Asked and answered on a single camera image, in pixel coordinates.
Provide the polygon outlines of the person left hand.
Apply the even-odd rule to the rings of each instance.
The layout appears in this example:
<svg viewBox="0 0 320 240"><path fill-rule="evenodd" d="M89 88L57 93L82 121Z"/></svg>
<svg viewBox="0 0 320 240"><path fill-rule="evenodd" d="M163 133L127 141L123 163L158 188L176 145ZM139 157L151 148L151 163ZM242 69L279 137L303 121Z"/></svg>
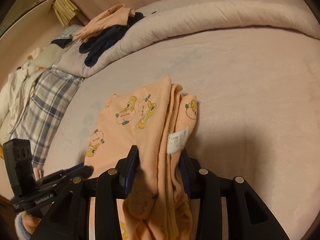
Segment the person left hand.
<svg viewBox="0 0 320 240"><path fill-rule="evenodd" d="M40 180L44 177L44 171L41 168L33 168L34 178L35 180Z"/></svg>

